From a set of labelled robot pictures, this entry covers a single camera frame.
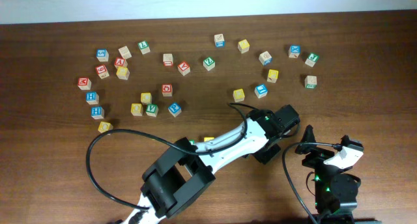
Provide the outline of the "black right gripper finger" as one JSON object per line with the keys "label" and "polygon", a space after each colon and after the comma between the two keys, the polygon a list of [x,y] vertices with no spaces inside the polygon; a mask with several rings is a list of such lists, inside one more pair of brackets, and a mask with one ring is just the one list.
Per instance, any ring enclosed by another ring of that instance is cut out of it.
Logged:
{"label": "black right gripper finger", "polygon": [[314,142],[315,136],[313,133],[313,126],[307,125],[300,144],[296,146],[295,153],[309,154],[312,151],[312,149],[315,148],[315,145],[313,145]]}
{"label": "black right gripper finger", "polygon": [[358,142],[356,142],[354,139],[351,139],[348,135],[344,135],[341,138],[341,145],[344,147],[357,147]]}

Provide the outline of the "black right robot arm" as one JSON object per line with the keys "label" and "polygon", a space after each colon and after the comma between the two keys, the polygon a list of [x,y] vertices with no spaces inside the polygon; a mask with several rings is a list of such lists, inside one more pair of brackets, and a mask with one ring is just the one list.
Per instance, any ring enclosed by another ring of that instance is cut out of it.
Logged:
{"label": "black right robot arm", "polygon": [[313,127],[308,125],[297,154],[304,154],[304,167],[313,169],[315,175],[314,195],[317,213],[308,218],[308,223],[379,223],[376,219],[355,219],[353,210],[357,208],[356,196],[361,185],[357,176],[347,171],[364,155],[361,142],[348,135],[341,138],[341,143],[331,146],[335,151],[320,148],[315,140]]}

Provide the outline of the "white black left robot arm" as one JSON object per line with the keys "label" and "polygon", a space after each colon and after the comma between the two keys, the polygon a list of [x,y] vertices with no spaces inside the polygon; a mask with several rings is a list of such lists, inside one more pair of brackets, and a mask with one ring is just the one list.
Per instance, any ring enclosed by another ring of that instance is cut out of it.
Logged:
{"label": "white black left robot arm", "polygon": [[207,142],[175,142],[142,175],[144,184],[138,207],[126,223],[159,223],[187,209],[216,179],[215,174],[232,161],[252,155],[266,164],[279,152],[278,141],[290,137],[300,123],[291,105],[276,112],[251,110],[244,122]]}

